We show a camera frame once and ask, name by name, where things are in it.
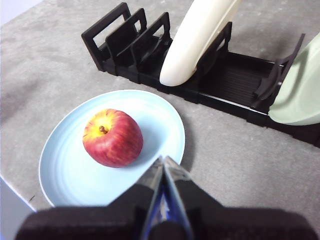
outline white wall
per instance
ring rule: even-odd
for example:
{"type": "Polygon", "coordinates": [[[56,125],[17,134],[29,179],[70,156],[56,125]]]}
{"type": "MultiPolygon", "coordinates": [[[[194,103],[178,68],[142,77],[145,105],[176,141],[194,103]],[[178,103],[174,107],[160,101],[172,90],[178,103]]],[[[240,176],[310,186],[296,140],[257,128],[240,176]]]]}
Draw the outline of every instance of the white wall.
{"type": "Polygon", "coordinates": [[[16,16],[22,14],[42,0],[0,0],[1,2],[1,26],[16,16]]]}
{"type": "Polygon", "coordinates": [[[34,211],[12,191],[2,178],[0,196],[0,240],[13,240],[22,222],[34,211]]]}

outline black dish rack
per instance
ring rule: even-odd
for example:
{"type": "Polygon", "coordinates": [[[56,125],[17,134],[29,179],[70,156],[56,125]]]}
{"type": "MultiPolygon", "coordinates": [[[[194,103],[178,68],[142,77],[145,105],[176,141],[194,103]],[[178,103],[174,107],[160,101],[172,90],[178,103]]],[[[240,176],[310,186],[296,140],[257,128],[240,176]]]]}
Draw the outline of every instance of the black dish rack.
{"type": "Polygon", "coordinates": [[[241,117],[247,122],[276,129],[320,148],[320,123],[292,126],[268,116],[304,39],[301,35],[293,53],[275,62],[229,52],[232,23],[229,22],[197,63],[196,72],[184,84],[165,86],[160,71],[172,43],[168,12],[147,27],[145,11],[131,15],[126,3],[119,4],[81,36],[99,71],[122,76],[137,84],[174,94],[187,101],[241,117]],[[117,18],[124,22],[97,46],[94,37],[117,18]],[[140,23],[137,30],[135,23],[140,23]],[[154,34],[163,28],[163,35],[154,34]]]}

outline gray countertop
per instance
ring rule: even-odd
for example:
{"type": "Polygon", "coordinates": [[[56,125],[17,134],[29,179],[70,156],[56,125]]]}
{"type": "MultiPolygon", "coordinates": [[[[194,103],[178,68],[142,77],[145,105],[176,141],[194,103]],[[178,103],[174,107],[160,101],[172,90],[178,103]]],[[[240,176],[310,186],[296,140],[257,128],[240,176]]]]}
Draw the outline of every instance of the gray countertop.
{"type": "MultiPolygon", "coordinates": [[[[225,206],[282,208],[320,233],[320,149],[290,135],[97,70],[81,33],[120,0],[45,0],[1,28],[1,175],[35,209],[48,208],[38,180],[56,124],[99,94],[145,90],[168,100],[185,126],[182,165],[225,206]]],[[[169,12],[171,36],[191,0],[128,0],[148,23],[169,12]]],[[[320,32],[318,0],[244,0],[230,51],[275,60],[320,32]]]]}

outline red apple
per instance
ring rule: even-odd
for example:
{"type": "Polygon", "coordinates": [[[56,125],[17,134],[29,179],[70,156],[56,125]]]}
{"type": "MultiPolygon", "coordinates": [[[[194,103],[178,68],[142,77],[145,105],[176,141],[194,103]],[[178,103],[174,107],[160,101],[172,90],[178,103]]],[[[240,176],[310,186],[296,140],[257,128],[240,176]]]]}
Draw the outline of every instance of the red apple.
{"type": "Polygon", "coordinates": [[[120,168],[140,154],[143,137],[136,121],[123,111],[105,109],[87,123],[82,142],[98,163],[120,168]]]}

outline white plate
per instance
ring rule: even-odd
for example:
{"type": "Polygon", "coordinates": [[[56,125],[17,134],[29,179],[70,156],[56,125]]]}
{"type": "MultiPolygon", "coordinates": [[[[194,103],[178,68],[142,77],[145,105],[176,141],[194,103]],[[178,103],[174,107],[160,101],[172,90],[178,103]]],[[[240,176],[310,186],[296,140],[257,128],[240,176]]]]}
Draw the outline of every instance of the white plate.
{"type": "Polygon", "coordinates": [[[177,86],[195,73],[199,59],[231,21],[241,1],[193,1],[164,59],[160,83],[177,86]]]}
{"type": "Polygon", "coordinates": [[[52,206],[103,206],[132,186],[159,156],[180,164],[184,149],[184,126],[170,103],[147,91],[112,91],[81,104],[55,127],[42,150],[39,181],[52,206]],[[125,167],[103,166],[83,147],[87,122],[106,108],[126,112],[142,131],[142,151],[125,167]]]}

